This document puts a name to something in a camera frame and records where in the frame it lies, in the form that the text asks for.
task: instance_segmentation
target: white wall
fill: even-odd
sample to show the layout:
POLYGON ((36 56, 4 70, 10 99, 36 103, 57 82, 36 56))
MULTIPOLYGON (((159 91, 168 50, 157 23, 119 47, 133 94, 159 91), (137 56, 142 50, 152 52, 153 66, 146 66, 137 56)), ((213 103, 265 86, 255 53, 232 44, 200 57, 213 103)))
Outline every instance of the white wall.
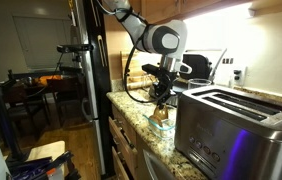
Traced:
POLYGON ((67 0, 0 0, 0 81, 14 73, 27 72, 13 15, 68 19, 67 0))
MULTIPOLYGON (((282 12, 240 21, 220 21, 215 22, 215 26, 210 24, 214 38, 200 26, 191 29, 190 33, 195 34, 190 35, 194 43, 188 48, 197 48, 200 44, 225 46, 228 48, 225 57, 234 58, 232 67, 238 64, 247 66, 243 87, 282 95, 282 12), (195 43, 196 37, 206 36, 209 38, 201 38, 195 43)), ((224 81, 229 81, 232 67, 221 64, 217 83, 227 84, 224 81)))

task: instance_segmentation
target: wall outlet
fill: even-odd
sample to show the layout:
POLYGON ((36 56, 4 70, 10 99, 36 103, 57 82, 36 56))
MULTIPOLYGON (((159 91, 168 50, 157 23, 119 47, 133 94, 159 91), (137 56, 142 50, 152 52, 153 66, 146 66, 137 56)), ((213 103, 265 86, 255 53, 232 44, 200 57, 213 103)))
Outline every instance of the wall outlet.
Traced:
POLYGON ((232 72, 233 84, 237 86, 243 86, 246 72, 247 72, 246 66, 234 66, 232 72))
POLYGON ((233 64, 234 59, 233 58, 223 58, 222 64, 233 64))

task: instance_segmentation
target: refrigerator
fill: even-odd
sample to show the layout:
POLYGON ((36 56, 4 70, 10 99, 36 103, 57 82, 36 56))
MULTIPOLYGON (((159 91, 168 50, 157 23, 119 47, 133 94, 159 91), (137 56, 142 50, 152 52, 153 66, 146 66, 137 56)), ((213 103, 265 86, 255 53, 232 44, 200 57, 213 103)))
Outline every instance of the refrigerator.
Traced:
POLYGON ((102 179, 114 175, 112 159, 112 135, 108 117, 112 116, 111 102, 106 93, 111 91, 109 62, 106 46, 103 14, 93 0, 75 0, 73 9, 78 42, 92 46, 82 52, 82 72, 85 75, 88 97, 83 101, 83 112, 92 123, 95 152, 99 159, 99 173, 102 179))

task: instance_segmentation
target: stainless steel toaster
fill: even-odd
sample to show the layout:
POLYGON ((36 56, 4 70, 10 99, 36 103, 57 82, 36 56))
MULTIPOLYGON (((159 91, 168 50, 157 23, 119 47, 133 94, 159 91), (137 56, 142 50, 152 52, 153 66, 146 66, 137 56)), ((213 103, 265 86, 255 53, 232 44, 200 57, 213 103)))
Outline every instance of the stainless steel toaster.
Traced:
POLYGON ((238 90, 186 90, 175 148, 211 179, 282 180, 282 103, 238 90))

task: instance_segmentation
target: plastic cup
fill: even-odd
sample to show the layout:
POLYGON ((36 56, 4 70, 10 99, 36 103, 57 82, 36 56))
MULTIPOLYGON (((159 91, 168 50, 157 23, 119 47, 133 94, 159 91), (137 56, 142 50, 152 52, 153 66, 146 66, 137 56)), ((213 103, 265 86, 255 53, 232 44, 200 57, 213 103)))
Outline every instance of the plastic cup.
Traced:
POLYGON ((207 79, 189 79, 188 80, 188 89, 194 89, 204 86, 211 85, 211 81, 207 79))

